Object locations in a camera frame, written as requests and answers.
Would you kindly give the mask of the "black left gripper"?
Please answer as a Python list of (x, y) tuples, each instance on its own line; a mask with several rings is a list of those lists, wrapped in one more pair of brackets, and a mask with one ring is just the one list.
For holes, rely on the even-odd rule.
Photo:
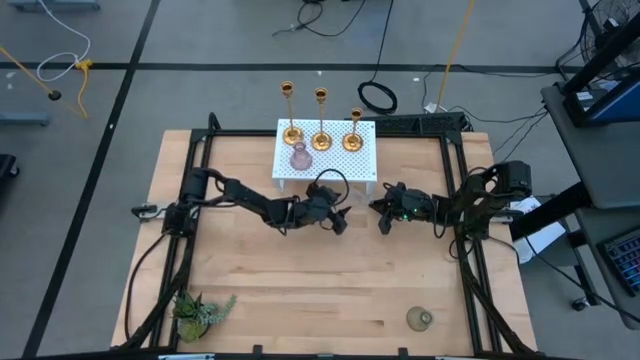
[(294, 205), (294, 228), (299, 229), (329, 220), (329, 229), (336, 235), (341, 235), (347, 228), (347, 214), (342, 213), (348, 213), (351, 206), (336, 207), (340, 193), (327, 186), (309, 185), (306, 195), (307, 199)]

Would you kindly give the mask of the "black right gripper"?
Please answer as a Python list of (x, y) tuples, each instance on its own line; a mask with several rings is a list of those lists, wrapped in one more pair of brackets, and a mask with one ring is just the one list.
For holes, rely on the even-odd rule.
[(382, 234), (388, 234), (392, 221), (434, 221), (434, 201), (425, 192), (407, 188), (403, 182), (396, 185), (384, 183), (386, 193), (383, 198), (369, 203), (381, 215), (378, 222)]

